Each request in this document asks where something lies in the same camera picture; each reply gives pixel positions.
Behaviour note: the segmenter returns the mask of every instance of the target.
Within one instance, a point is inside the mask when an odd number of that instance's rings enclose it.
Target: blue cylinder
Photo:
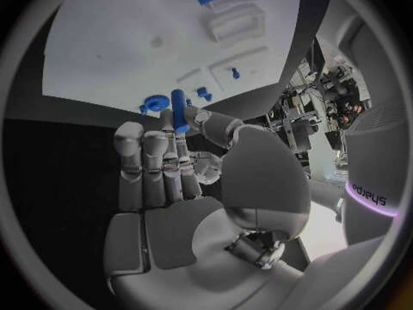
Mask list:
[[[182,90],[173,90],[171,93],[172,110],[173,110],[173,128],[176,133],[188,132],[190,127],[185,120],[185,92]]]

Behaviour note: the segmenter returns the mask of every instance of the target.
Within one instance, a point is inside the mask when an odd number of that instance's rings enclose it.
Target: mechanical hinge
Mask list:
[[[281,258],[285,244],[275,241],[272,247],[263,247],[248,238],[254,232],[241,233],[225,250],[255,266],[268,270]]]

